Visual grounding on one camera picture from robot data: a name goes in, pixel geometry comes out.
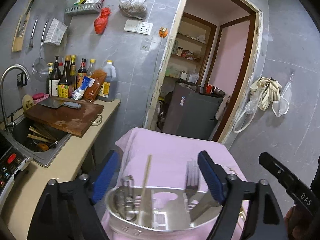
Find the person's right hand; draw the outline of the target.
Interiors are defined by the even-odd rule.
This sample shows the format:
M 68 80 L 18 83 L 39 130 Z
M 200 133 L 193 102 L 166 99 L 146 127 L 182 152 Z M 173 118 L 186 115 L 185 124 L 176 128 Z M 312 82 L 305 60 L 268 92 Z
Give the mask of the person's right hand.
M 319 239 L 319 211 L 314 215 L 295 205 L 284 217 L 289 239 Z

